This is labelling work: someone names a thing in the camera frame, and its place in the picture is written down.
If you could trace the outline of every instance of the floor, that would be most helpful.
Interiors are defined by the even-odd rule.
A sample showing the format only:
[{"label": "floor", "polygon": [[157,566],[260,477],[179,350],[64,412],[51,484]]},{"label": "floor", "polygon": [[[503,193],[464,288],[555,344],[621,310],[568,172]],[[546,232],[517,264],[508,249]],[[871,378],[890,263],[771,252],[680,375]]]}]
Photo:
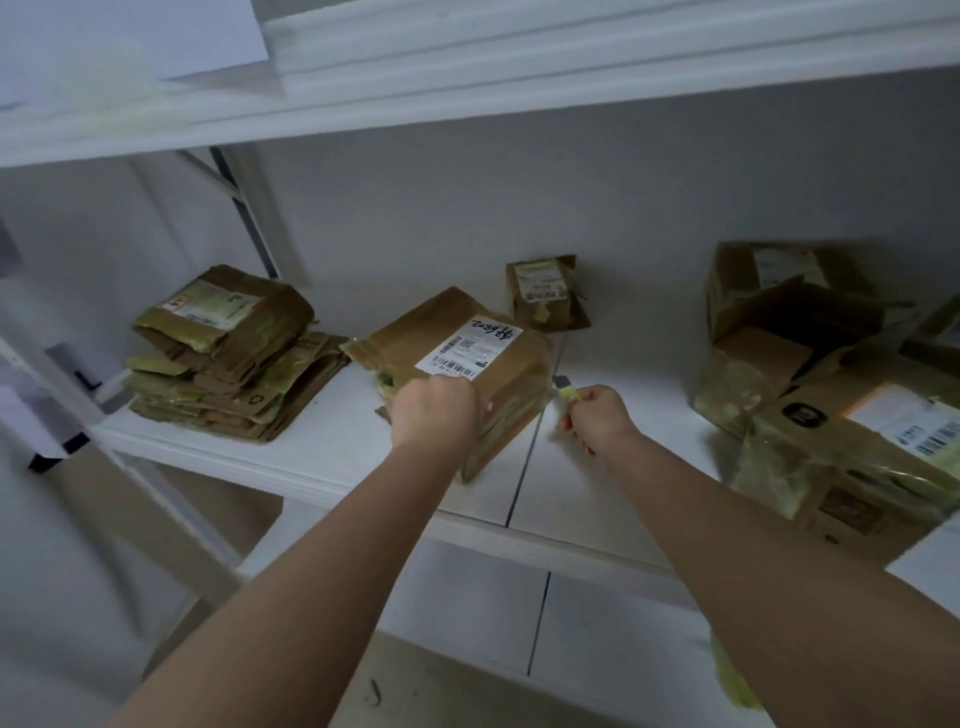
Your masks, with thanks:
[{"label": "floor", "polygon": [[624,724],[377,632],[330,725],[607,728]]}]

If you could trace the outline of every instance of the shelf board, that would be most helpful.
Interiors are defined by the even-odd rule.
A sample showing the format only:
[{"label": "shelf board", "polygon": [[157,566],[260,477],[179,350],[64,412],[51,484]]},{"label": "shelf board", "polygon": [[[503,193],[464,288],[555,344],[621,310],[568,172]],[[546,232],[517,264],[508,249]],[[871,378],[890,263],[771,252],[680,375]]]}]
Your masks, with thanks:
[{"label": "shelf board", "polygon": [[717,682],[702,615],[552,574],[530,677],[630,725],[773,728]]},{"label": "shelf board", "polygon": [[[641,431],[722,479],[739,442],[689,406],[708,353],[701,297],[624,294],[598,301],[588,312],[593,327],[567,335],[558,374],[576,386],[610,385]],[[544,414],[510,528],[669,567],[600,463],[569,435],[552,434],[561,410],[555,403]]]},{"label": "shelf board", "polygon": [[[286,499],[244,561],[252,579],[327,511]],[[421,539],[400,572],[377,629],[486,669],[526,674],[547,571]]]},{"label": "shelf board", "polygon": [[263,23],[269,62],[0,109],[0,167],[953,65],[958,25],[949,0],[354,0]]},{"label": "shelf board", "polygon": [[[380,404],[373,374],[350,364],[266,445],[154,422],[126,406],[96,425],[93,435],[121,452],[332,507],[390,451],[390,427],[373,411]],[[536,424],[469,485],[450,486],[441,510],[506,523]]]}]

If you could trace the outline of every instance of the cardboard box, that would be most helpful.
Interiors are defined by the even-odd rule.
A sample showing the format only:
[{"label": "cardboard box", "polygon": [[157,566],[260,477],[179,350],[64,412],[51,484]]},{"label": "cardboard box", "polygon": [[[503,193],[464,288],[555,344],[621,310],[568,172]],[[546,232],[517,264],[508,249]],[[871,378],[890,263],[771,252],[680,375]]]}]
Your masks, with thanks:
[{"label": "cardboard box", "polygon": [[883,305],[841,243],[721,243],[707,284],[710,341],[745,326],[826,353],[883,328]]},{"label": "cardboard box", "polygon": [[900,353],[949,375],[960,376],[960,296],[924,319],[900,346]]},{"label": "cardboard box", "polygon": [[492,410],[461,468],[464,482],[483,470],[552,395],[547,338],[488,311],[459,288],[447,288],[345,351],[377,372],[386,399],[418,377],[443,374],[473,381]]},{"label": "cardboard box", "polygon": [[740,328],[713,346],[693,408],[742,440],[753,416],[787,390],[812,354],[760,328]]},{"label": "cardboard box", "polygon": [[522,325],[537,331],[588,328],[574,278],[576,255],[525,260],[507,265],[510,310]]},{"label": "cardboard box", "polygon": [[240,384],[312,320],[313,308],[286,283],[215,265],[137,316],[133,330],[168,359]]},{"label": "cardboard box", "polygon": [[753,420],[732,488],[875,563],[960,505],[960,382],[870,348]]}]

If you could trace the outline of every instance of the lower shelf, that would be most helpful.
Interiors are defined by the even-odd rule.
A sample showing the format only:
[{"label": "lower shelf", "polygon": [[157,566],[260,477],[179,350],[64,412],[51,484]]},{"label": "lower shelf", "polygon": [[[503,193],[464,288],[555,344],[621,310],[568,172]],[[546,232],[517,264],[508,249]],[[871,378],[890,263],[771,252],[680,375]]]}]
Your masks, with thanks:
[{"label": "lower shelf", "polygon": [[[559,371],[577,385],[612,385],[641,429],[719,475],[738,444],[688,406],[708,349],[701,301],[629,291],[610,298],[616,303],[591,303],[593,328],[558,342]],[[389,451],[389,428],[373,414],[378,404],[371,374],[351,365],[269,445],[155,423],[128,409],[92,434],[136,457],[332,508]],[[559,412],[558,403],[549,406],[473,483],[454,483],[427,536],[695,608],[620,489],[596,462],[570,452],[572,443],[551,436]]]}]

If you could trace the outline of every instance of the yellow box cutter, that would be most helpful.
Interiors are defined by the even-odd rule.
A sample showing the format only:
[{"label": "yellow box cutter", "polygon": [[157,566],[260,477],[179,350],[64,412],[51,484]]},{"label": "yellow box cutter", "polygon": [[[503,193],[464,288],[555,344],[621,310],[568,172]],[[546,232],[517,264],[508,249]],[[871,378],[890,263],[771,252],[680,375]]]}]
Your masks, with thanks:
[{"label": "yellow box cutter", "polygon": [[584,400],[584,398],[582,398],[580,393],[577,391],[577,388],[570,383],[569,378],[566,376],[554,376],[553,386],[557,388],[557,391],[560,392],[560,396],[564,400]]}]

